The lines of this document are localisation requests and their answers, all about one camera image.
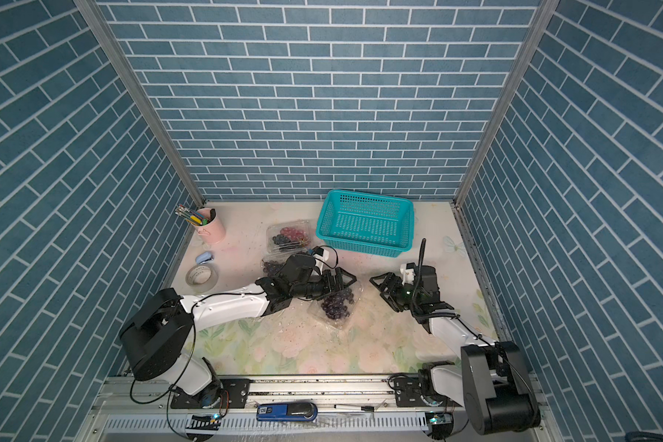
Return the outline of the clear clamshell container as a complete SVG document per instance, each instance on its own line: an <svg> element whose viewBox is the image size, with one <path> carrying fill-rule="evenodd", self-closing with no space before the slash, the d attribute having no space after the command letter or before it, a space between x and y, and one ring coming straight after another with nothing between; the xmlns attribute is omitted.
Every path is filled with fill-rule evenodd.
<svg viewBox="0 0 663 442"><path fill-rule="evenodd" d="M283 253L269 254L264 256L262 259L263 273L266 276L275 276L283 268L287 258L288 254Z"/></svg>
<svg viewBox="0 0 663 442"><path fill-rule="evenodd" d="M324 299L311 302L308 313L313 320L337 331L348 328L355 308L359 305L361 291L349 287Z"/></svg>
<svg viewBox="0 0 663 442"><path fill-rule="evenodd" d="M312 243L311 224L308 220L289 221L267 228L267 250L270 253L294 252Z"/></svg>

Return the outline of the red grape bunch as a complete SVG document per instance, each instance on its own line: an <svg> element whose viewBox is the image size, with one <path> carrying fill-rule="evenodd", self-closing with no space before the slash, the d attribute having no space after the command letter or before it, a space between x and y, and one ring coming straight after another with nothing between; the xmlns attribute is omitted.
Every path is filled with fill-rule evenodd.
<svg viewBox="0 0 663 442"><path fill-rule="evenodd" d="M296 228L296 227L282 228L280 230L280 234L289 237L292 243L298 246L306 246L309 243L309 235L307 234L307 231L303 228Z"/></svg>

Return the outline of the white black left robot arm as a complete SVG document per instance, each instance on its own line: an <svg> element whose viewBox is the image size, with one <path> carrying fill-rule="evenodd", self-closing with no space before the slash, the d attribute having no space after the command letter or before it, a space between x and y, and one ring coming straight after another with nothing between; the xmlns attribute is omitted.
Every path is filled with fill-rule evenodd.
<svg viewBox="0 0 663 442"><path fill-rule="evenodd" d="M318 300L351 287L357 277L337 267L316 276L265 276L232 292L181 296L174 289L149 298L120 331L136 381L165 380L195 396L215 386L215 371L194 358L197 333L235 320L260 318L286 309L294 298Z"/></svg>

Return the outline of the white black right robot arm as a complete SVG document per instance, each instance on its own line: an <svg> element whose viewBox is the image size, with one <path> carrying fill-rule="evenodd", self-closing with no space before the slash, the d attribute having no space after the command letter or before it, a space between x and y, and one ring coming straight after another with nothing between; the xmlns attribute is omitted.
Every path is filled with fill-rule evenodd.
<svg viewBox="0 0 663 442"><path fill-rule="evenodd" d="M539 402L521 349L496 341L469 326L440 299L434 269L421 276L413 266L397 274L370 278L370 284L396 312L407 311L434 337L460 357L460 364L430 364L418 372L423 396L444 398L464 408L480 435L521 432L541 423Z"/></svg>

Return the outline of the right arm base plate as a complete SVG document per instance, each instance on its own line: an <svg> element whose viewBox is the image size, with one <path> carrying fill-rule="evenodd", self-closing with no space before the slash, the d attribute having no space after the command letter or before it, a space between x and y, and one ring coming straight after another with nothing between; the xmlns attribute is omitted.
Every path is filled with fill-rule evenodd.
<svg viewBox="0 0 663 442"><path fill-rule="evenodd" d="M453 399L436 393L418 377L391 377L388 385L398 407L462 407Z"/></svg>

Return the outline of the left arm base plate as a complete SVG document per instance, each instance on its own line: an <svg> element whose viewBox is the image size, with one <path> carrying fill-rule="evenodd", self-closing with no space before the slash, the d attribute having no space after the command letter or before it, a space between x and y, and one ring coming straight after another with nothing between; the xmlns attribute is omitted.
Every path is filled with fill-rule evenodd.
<svg viewBox="0 0 663 442"><path fill-rule="evenodd" d="M201 392L189 395L181 388L174 391L174 409L242 409L250 390L249 379L217 379Z"/></svg>

